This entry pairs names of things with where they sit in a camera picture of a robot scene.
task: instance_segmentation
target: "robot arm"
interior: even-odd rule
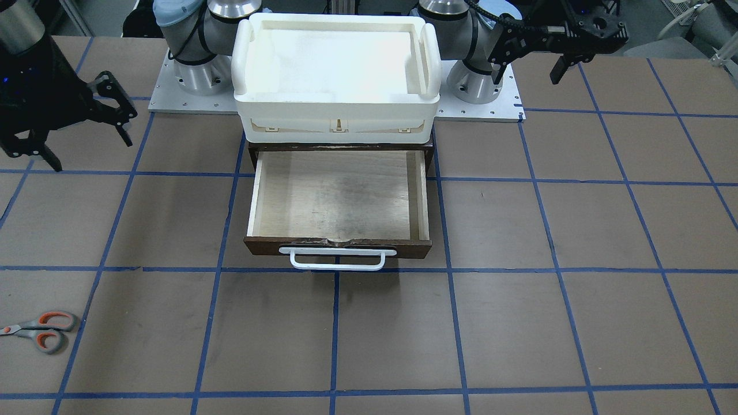
[[[566,70],[612,53],[628,42],[620,0],[534,0],[528,14],[514,18],[483,9],[479,0],[421,0],[418,14],[438,33],[441,58],[459,60],[449,87],[469,103],[488,103],[506,67],[533,51],[561,53],[551,70],[558,83]]]
[[[261,10],[261,0],[156,0],[179,86],[201,96],[228,89],[238,22]]]
[[[85,83],[77,77],[44,24],[25,0],[0,0],[0,148],[12,158],[40,156],[56,171],[59,159],[46,146],[49,131],[93,120],[125,132],[136,109],[110,72]],[[94,98],[113,98],[119,107]],[[28,131],[28,138],[16,134]]]

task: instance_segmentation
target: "bolt hole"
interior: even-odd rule
[[[598,30],[605,30],[607,28],[607,21],[601,17],[595,17],[592,22]]]

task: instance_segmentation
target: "white handle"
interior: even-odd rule
[[[289,254],[289,261],[298,270],[330,270],[330,271],[379,271],[384,267],[388,256],[397,255],[395,250],[372,250],[358,248],[321,248],[321,247],[281,247],[280,253]],[[305,264],[297,262],[296,255],[357,255],[379,256],[378,264]]]
[[[250,21],[244,19],[238,23],[231,59],[231,79],[233,93],[236,95],[246,94],[246,57],[249,54],[249,44],[253,34],[254,29]]]
[[[443,67],[441,66],[441,51],[438,49],[438,39],[435,37],[435,28],[432,24],[426,23],[421,31],[421,40],[425,49],[425,58],[428,65],[428,79],[426,79],[426,90],[421,97],[425,99],[433,99],[441,90],[441,79],[443,77]]]

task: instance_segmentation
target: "metal base plate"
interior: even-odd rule
[[[176,112],[180,114],[237,114],[233,87],[217,95],[192,95],[179,86],[174,75],[172,61],[164,56],[162,69],[148,104],[151,112]]]
[[[446,85],[446,78],[456,61],[442,61],[444,80],[441,83],[441,103],[438,105],[437,119],[451,121],[489,121],[517,122],[525,119],[523,102],[517,90],[517,82],[512,65],[505,70],[503,87],[497,98],[487,104],[472,104],[456,98]]]
[[[487,104],[464,102],[451,93],[446,78],[456,61],[442,61],[444,81],[441,83],[441,102],[436,117],[442,120],[517,122],[525,119],[520,93],[512,72],[512,65],[505,71],[503,88],[497,99]],[[192,95],[179,86],[174,75],[174,65],[166,55],[156,79],[148,105],[151,112],[175,112],[180,114],[237,114],[233,89],[211,96]]]

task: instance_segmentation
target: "floor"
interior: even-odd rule
[[[165,42],[59,38],[139,116],[0,158],[0,413],[738,414],[738,94],[707,61],[597,57],[524,123],[438,122],[434,243],[380,273],[254,257],[237,116],[149,114]],[[699,88],[684,88],[693,73]]]

